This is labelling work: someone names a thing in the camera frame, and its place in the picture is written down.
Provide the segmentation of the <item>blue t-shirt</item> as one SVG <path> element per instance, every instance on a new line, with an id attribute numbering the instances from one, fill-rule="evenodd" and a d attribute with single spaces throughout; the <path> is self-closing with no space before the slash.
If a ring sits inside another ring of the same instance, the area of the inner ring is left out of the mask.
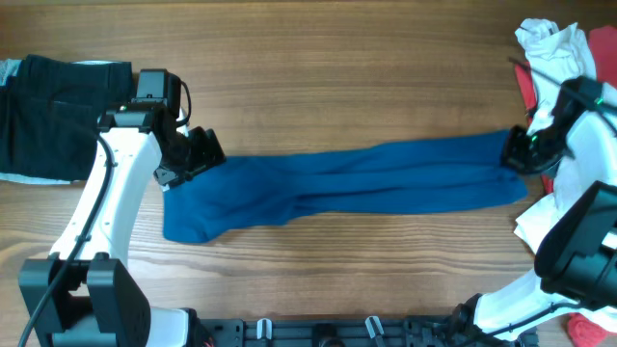
<path id="1" fill-rule="evenodd" d="M 500 163 L 507 131 L 364 149 L 230 156 L 163 195 L 163 236 L 206 243 L 232 229 L 283 226 L 323 212 L 431 214 L 526 197 Z"/>

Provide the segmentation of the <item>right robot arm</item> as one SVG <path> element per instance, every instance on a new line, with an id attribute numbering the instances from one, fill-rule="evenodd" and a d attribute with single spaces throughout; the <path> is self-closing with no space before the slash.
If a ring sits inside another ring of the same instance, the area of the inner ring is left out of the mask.
<path id="1" fill-rule="evenodd" d="M 515 126 L 501 153 L 521 174 L 543 173 L 573 156 L 567 136 L 586 111 L 615 114 L 602 84 L 580 76 L 563 82 L 551 126 L 528 136 Z M 616 188 L 594 181 L 542 240 L 534 268 L 498 292 L 476 295 L 453 311 L 443 330 L 447 343 L 500 345 L 552 317 L 596 313 L 599 326 L 616 325 L 616 252 L 604 245 L 616 224 Z"/>

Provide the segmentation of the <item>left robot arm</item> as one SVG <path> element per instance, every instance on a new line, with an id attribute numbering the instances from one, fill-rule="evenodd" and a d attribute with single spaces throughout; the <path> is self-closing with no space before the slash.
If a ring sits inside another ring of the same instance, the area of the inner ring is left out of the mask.
<path id="1" fill-rule="evenodd" d="M 71 220 L 45 259 L 24 262 L 18 284 L 30 314 L 20 345 L 212 346 L 191 308 L 152 307 L 127 270 L 128 248 L 146 187 L 176 188 L 226 156 L 211 129 L 187 127 L 187 84 L 143 69 L 137 92 L 112 103 L 94 130 L 96 158 Z"/>

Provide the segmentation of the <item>white shirt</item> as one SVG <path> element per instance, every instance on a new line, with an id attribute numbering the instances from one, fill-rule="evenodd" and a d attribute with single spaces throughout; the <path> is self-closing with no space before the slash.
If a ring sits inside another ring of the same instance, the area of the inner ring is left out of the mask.
<path id="1" fill-rule="evenodd" d="M 575 23 L 560 30 L 547 19 L 524 20 L 515 36 L 534 69 L 531 73 L 539 110 L 531 123 L 530 135 L 555 123 L 550 111 L 556 107 L 557 88 L 540 76 L 545 73 L 561 83 L 569 78 L 595 77 L 597 64 L 587 38 Z M 616 138 L 595 112 L 585 111 L 567 136 L 575 157 L 565 158 L 557 169 L 553 191 L 534 203 L 516 219 L 514 233 L 537 253 L 552 227 L 565 219 L 566 209 L 582 196 L 593 181 L 616 181 Z M 518 323 L 550 306 L 566 303 L 559 294 L 547 294 L 533 270 L 493 294 L 494 305 L 483 311 L 476 323 Z"/>

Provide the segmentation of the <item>folded black garment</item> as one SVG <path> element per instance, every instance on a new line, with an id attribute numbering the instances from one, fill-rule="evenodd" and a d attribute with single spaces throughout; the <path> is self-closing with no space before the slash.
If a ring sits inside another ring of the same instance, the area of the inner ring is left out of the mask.
<path id="1" fill-rule="evenodd" d="M 1 86 L 1 172 L 87 179 L 99 117 L 133 95 L 129 62 L 87 66 L 27 56 L 17 76 Z"/>

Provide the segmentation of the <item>red garment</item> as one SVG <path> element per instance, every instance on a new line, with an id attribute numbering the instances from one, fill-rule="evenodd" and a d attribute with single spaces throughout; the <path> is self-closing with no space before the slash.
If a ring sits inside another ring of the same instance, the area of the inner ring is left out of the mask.
<path id="1" fill-rule="evenodd" d="M 591 31 L 591 54 L 594 59 L 600 59 L 601 77 L 607 77 L 609 82 L 616 81 L 616 29 L 611 26 L 594 29 Z M 528 123 L 532 123 L 535 117 L 532 116 L 532 109 L 538 105 L 538 98 L 535 88 L 532 86 L 532 75 L 524 67 L 515 66 L 515 74 L 523 103 L 528 113 Z M 613 333 L 606 331 L 599 325 L 593 323 L 581 314 L 573 313 L 566 324 L 566 331 L 573 345 L 579 346 L 598 346 Z"/>

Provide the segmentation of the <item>folded light grey garment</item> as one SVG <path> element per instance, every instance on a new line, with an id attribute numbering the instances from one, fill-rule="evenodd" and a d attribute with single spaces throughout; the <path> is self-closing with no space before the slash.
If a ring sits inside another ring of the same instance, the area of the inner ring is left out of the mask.
<path id="1" fill-rule="evenodd" d="M 21 60 L 7 59 L 1 62 L 1 86 L 7 87 L 9 79 L 16 77 Z M 99 66 L 110 65 L 111 61 L 80 61 L 77 65 Z M 47 179 L 39 177 L 31 177 L 17 173 L 1 173 L 2 181 L 9 181 L 27 185 L 65 185 L 70 184 L 70 181 Z"/>

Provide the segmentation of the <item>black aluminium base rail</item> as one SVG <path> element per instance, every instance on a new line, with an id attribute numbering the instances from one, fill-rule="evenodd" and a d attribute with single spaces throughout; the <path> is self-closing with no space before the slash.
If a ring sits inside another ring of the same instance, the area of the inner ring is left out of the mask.
<path id="1" fill-rule="evenodd" d="M 539 347 L 534 328 L 513 341 L 454 333 L 444 316 L 409 316 L 382 319 L 370 316 L 358 320 L 273 321 L 267 318 L 245 322 L 241 319 L 204 319 L 212 334 L 210 346 L 226 347 L 447 347 L 509 346 Z"/>

